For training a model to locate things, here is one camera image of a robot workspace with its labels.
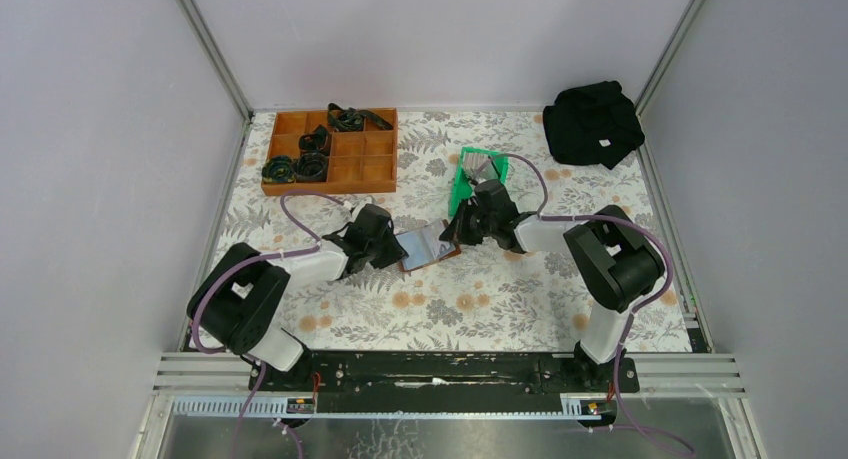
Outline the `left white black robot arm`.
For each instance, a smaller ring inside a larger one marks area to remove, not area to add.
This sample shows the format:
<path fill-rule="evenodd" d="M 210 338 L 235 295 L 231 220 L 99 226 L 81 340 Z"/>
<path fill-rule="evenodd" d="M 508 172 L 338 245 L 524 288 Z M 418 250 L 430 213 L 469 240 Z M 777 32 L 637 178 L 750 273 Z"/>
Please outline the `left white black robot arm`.
<path fill-rule="evenodd" d="M 384 269 L 407 256 L 391 214 L 375 204 L 355 207 L 340 230 L 306 249 L 262 253 L 246 243 L 232 246 L 190 299 L 191 342 L 205 354 L 230 352 L 272 368 L 288 390 L 309 380 L 307 347 L 272 324 L 284 294 L 312 283 L 332 282 L 366 267 Z"/>

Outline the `brown leather card holder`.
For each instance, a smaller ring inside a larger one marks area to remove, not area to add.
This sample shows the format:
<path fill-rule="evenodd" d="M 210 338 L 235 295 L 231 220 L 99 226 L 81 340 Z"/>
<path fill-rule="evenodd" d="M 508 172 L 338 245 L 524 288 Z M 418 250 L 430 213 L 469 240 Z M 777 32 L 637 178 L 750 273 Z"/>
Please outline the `brown leather card holder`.
<path fill-rule="evenodd" d="M 399 262 L 404 273 L 428 267 L 461 254 L 458 244 L 440 239 L 448 226 L 447 220 L 433 221 L 424 227 L 396 236 L 407 256 Z"/>

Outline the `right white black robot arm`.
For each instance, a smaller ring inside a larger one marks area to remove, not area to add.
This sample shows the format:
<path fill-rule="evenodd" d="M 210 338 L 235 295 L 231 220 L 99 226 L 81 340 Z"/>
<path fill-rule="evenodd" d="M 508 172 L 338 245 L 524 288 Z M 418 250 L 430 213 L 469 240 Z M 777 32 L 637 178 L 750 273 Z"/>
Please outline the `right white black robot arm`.
<path fill-rule="evenodd" d="M 442 241 L 479 245 L 486 239 L 515 254 L 568 254 L 594 299 L 587 329 L 577 342 L 583 357 L 573 365 L 575 381 L 597 391 L 613 377 L 623 349 L 628 317 L 671 266 L 655 238 L 618 206 L 594 215 L 543 216 L 521 212 L 497 180 L 476 184 L 460 201 L 440 235 Z"/>

